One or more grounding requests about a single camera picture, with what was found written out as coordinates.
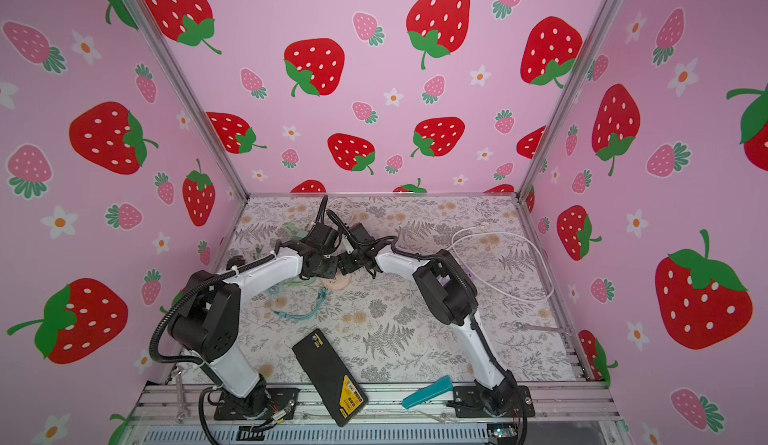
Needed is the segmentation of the round pink power socket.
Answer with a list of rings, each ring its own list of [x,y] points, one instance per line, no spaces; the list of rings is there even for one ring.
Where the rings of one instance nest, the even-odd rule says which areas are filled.
[[[337,275],[332,279],[324,279],[324,286],[331,291],[342,291],[351,283],[351,277],[348,275]]]

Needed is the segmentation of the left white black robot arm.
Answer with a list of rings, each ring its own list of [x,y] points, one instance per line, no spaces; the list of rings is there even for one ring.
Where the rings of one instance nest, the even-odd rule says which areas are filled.
[[[229,270],[190,277],[183,295],[152,333],[149,354],[157,363],[192,363],[222,391],[222,398],[249,418],[269,408],[266,380],[237,345],[241,306],[293,278],[332,278],[337,272],[339,234],[316,223],[301,240],[278,242],[272,253]]]

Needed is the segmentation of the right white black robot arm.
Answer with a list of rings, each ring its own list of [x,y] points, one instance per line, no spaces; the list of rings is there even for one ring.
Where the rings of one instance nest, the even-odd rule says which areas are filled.
[[[343,274],[364,269],[373,277],[394,274],[410,279],[429,313],[451,328],[472,366],[480,410],[502,416],[515,407],[525,409],[523,388],[497,359],[484,333],[477,289],[450,252],[408,252],[397,247],[395,236],[375,238],[361,224],[340,223],[338,231],[347,248],[339,258]]]

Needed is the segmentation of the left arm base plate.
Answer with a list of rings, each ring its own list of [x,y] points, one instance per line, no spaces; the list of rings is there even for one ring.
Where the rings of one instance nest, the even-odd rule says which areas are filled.
[[[215,406],[217,421],[267,421],[277,413],[281,413],[278,420],[282,421],[293,419],[299,393],[298,388],[266,388],[255,389],[246,398],[237,398],[221,391],[217,399],[209,398],[208,402]]]

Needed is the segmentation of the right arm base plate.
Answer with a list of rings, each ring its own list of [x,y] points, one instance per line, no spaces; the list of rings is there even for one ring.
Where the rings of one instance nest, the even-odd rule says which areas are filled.
[[[528,387],[486,389],[478,384],[455,386],[446,405],[458,418],[533,418],[536,415]]]

